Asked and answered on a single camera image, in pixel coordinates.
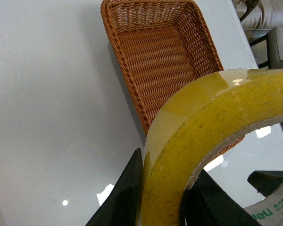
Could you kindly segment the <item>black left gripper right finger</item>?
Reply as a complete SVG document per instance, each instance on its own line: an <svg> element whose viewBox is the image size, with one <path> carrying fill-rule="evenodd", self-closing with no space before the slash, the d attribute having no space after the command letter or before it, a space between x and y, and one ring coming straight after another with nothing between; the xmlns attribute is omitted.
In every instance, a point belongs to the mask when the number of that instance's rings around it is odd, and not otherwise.
<svg viewBox="0 0 283 226"><path fill-rule="evenodd" d="M283 183L283 171L256 170L247 181L264 197ZM187 195L184 217L189 226L259 226L254 217L236 203L202 170Z"/></svg>

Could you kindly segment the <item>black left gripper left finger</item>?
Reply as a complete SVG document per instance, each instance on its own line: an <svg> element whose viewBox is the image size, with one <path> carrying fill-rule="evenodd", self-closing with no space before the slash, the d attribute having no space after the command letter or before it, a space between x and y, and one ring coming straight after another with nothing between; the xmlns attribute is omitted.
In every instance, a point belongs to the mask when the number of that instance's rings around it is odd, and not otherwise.
<svg viewBox="0 0 283 226"><path fill-rule="evenodd" d="M107 199L86 224L88 226L136 225L142 173L142 151L137 148Z"/></svg>

